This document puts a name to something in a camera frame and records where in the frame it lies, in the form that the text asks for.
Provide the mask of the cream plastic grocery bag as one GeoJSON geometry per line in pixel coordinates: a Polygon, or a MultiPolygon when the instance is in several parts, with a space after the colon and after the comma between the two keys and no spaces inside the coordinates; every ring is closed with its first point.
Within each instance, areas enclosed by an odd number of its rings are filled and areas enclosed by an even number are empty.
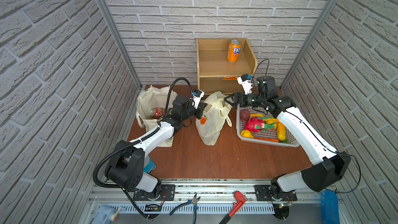
{"type": "Polygon", "coordinates": [[[220,91],[209,95],[205,100],[207,106],[202,118],[195,121],[198,134],[207,146],[216,144],[225,122],[229,127],[232,127],[232,122],[229,118],[232,106],[224,101],[225,97],[226,95],[220,91]]]}

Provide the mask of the white floral canvas tote bag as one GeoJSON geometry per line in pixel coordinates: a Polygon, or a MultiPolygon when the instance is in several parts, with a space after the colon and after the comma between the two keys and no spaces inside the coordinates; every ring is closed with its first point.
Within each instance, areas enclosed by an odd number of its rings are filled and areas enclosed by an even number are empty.
{"type": "Polygon", "coordinates": [[[141,128],[145,128],[146,132],[157,127],[158,118],[164,114],[167,97],[170,86],[156,88],[150,86],[142,91],[136,102],[136,119],[141,128]]]}

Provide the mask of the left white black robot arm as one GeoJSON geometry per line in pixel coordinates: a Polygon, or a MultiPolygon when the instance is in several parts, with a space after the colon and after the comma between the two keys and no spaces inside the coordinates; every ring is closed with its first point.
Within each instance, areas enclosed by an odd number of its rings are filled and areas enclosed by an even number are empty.
{"type": "Polygon", "coordinates": [[[114,152],[102,162],[108,163],[105,176],[114,182],[110,187],[119,187],[127,192],[141,190],[152,199],[159,197],[161,180],[144,172],[145,160],[161,143],[174,137],[186,120],[202,118],[207,106],[201,101],[203,96],[204,92],[198,89],[192,92],[191,98],[177,96],[171,110],[154,129],[135,140],[118,142],[114,152]]]}

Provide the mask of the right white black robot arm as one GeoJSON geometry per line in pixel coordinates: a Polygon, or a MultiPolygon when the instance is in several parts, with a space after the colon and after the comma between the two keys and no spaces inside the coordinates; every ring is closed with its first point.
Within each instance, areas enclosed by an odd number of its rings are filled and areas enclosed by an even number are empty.
{"type": "Polygon", "coordinates": [[[257,93],[252,92],[252,81],[248,74],[238,77],[244,91],[230,94],[224,101],[233,107],[264,108],[288,129],[312,163],[304,170],[274,178],[269,187],[271,197],[280,201],[288,193],[306,188],[321,192],[341,180],[351,162],[350,155],[337,151],[311,126],[292,99],[278,94],[273,77],[257,78],[257,93]]]}

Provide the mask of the red cola can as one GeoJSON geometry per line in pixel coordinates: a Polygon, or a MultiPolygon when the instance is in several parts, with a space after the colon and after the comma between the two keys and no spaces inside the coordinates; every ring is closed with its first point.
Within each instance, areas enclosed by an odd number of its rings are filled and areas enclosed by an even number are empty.
{"type": "Polygon", "coordinates": [[[164,116],[164,109],[163,108],[153,108],[150,112],[150,117],[153,119],[161,119],[164,116]]]}

